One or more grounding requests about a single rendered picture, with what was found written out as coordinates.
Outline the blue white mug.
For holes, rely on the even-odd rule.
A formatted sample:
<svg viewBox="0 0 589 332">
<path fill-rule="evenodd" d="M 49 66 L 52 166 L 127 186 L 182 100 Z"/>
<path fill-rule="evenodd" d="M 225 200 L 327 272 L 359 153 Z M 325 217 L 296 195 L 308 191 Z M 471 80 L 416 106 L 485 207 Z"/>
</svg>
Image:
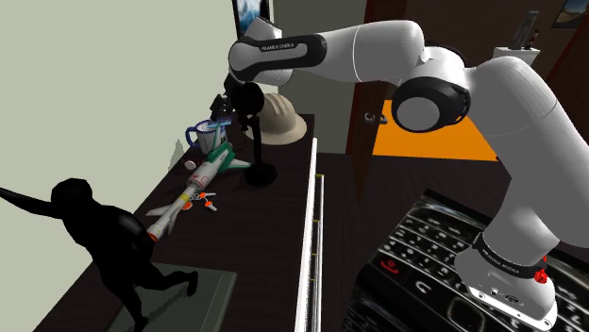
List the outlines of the blue white mug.
<svg viewBox="0 0 589 332">
<path fill-rule="evenodd" d="M 230 124 L 229 118 L 201 121 L 185 130 L 186 141 L 191 147 L 200 149 L 204 155 L 207 155 L 227 140 L 226 127 Z"/>
</svg>

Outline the beige hard hat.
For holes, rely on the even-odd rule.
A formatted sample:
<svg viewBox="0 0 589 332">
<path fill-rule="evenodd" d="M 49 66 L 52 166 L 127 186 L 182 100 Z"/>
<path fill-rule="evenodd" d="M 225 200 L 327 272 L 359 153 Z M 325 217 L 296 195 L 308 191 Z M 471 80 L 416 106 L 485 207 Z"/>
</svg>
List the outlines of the beige hard hat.
<svg viewBox="0 0 589 332">
<path fill-rule="evenodd" d="M 286 145 L 301 140 L 307 123 L 295 112 L 293 104 L 283 95 L 266 93 L 260 118 L 261 143 Z"/>
</svg>

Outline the white green toy rocket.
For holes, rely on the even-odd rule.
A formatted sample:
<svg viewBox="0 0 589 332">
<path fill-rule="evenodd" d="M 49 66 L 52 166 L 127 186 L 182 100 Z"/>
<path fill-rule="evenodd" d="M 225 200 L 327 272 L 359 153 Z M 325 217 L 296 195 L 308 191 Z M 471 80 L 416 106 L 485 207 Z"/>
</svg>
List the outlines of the white green toy rocket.
<svg viewBox="0 0 589 332">
<path fill-rule="evenodd" d="M 206 159 L 195 168 L 187 180 L 186 189 L 176 200 L 167 206 L 149 210 L 147 216 L 156 216 L 158 220 L 147 228 L 153 241 L 159 241 L 164 233 L 170 234 L 174 228 L 178 213 L 197 195 L 204 192 L 217 174 L 228 169 L 246 169 L 250 162 L 235 158 L 232 145 L 226 141 L 211 150 Z"/>
</svg>

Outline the black round-headed stand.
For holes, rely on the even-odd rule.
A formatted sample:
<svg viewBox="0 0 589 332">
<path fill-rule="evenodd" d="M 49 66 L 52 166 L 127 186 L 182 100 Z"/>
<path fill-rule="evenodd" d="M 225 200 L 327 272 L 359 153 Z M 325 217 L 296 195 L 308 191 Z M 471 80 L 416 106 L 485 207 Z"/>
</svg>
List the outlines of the black round-headed stand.
<svg viewBox="0 0 589 332">
<path fill-rule="evenodd" d="M 242 131 L 249 127 L 253 134 L 253 152 L 255 162 L 244 170 L 246 183 L 263 187 L 273 183 L 278 177 L 276 168 L 262 160 L 261 154 L 261 127 L 258 114 L 264 106 L 264 94 L 261 88 L 254 82 L 237 84 L 230 95 L 231 104 L 238 113 L 238 120 Z"/>
</svg>

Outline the dark wooden chest of drawers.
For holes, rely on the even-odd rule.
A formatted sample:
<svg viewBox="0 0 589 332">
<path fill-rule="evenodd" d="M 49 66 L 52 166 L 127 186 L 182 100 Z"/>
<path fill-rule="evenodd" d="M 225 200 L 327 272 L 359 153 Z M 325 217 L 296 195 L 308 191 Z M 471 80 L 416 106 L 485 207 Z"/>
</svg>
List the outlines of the dark wooden chest of drawers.
<svg viewBox="0 0 589 332">
<path fill-rule="evenodd" d="M 156 243 L 153 260 L 237 274 L 219 332 L 294 332 L 299 289 L 301 251 L 307 212 L 314 115 L 303 114 L 307 133 L 303 139 L 282 146 L 263 146 L 264 161 L 275 165 L 278 178 L 266 187 L 249 186 L 243 171 L 218 174 L 207 187 L 216 192 L 212 202 L 218 211 L 194 204 L 177 216 L 169 238 Z M 171 203 L 189 177 L 180 164 L 174 166 L 136 209 L 145 225 L 151 208 Z M 191 299 L 180 295 L 169 310 L 154 312 L 148 328 L 155 332 L 199 332 L 189 320 L 206 314 L 203 308 L 187 308 L 188 315 L 155 327 L 180 300 L 199 300 L 202 291 L 214 292 L 200 276 L 198 293 Z M 33 332 L 106 332 L 121 302 L 102 285 L 91 263 Z"/>
</svg>

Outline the black figure statue on base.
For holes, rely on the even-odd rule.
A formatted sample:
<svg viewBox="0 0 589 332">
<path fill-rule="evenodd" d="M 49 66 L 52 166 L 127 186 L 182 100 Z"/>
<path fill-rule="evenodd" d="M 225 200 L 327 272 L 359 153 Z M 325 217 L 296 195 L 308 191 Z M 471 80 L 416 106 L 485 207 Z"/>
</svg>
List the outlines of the black figure statue on base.
<svg viewBox="0 0 589 332">
<path fill-rule="evenodd" d="M 0 198 L 29 213 L 59 219 L 92 258 L 32 332 L 219 332 L 229 293 L 222 272 L 154 265 L 154 241 L 130 212 L 93 199 L 90 184 L 59 182 L 47 201 L 0 188 Z"/>
</svg>

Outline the orange rug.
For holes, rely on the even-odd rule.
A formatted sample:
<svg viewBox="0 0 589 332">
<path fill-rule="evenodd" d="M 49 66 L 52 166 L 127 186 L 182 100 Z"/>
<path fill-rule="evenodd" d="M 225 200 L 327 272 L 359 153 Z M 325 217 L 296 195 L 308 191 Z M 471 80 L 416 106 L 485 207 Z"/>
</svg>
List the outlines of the orange rug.
<svg viewBox="0 0 589 332">
<path fill-rule="evenodd" d="M 388 123 L 379 126 L 374 155 L 497 161 L 495 151 L 469 118 L 430 133 L 411 133 L 392 120 L 391 103 L 383 103 L 382 113 Z"/>
</svg>

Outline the phone keypad patterned robot stand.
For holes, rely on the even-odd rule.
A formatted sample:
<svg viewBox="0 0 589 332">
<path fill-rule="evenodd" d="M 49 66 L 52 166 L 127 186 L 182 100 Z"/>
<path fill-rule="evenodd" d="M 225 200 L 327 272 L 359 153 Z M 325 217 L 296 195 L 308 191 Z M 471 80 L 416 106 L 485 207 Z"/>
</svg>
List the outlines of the phone keypad patterned robot stand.
<svg viewBox="0 0 589 332">
<path fill-rule="evenodd" d="M 472 298 L 454 269 L 490 221 L 425 191 L 358 273 L 342 332 L 540 332 Z"/>
</svg>

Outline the white cabinet with items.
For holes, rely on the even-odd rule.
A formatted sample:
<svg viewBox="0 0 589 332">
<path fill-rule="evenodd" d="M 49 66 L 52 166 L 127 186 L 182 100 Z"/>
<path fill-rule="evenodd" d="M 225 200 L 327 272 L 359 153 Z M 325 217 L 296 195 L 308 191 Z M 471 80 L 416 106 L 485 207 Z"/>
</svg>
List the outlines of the white cabinet with items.
<svg viewBox="0 0 589 332">
<path fill-rule="evenodd" d="M 535 21 L 539 15 L 538 10 L 528 10 L 524 18 L 516 29 L 508 46 L 498 46 L 494 49 L 492 58 L 516 57 L 522 59 L 529 66 L 541 53 L 539 49 L 533 47 L 538 29 L 534 28 Z"/>
</svg>

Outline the blue wall picture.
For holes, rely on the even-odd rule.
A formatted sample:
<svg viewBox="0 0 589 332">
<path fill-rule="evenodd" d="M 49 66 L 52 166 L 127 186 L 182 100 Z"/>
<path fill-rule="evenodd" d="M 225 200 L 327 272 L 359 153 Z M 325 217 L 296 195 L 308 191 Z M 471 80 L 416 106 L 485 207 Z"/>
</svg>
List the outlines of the blue wall picture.
<svg viewBox="0 0 589 332">
<path fill-rule="evenodd" d="M 271 21 L 271 0 L 231 0 L 237 39 L 240 39 L 253 20 L 262 17 Z"/>
</svg>

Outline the dark landscape wall picture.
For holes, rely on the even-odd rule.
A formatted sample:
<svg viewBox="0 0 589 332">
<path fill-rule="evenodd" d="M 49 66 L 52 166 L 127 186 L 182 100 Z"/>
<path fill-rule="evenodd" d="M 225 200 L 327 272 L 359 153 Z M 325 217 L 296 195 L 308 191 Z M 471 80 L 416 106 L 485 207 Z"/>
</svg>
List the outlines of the dark landscape wall picture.
<svg viewBox="0 0 589 332">
<path fill-rule="evenodd" d="M 589 0 L 565 0 L 552 28 L 577 28 L 589 13 Z"/>
</svg>

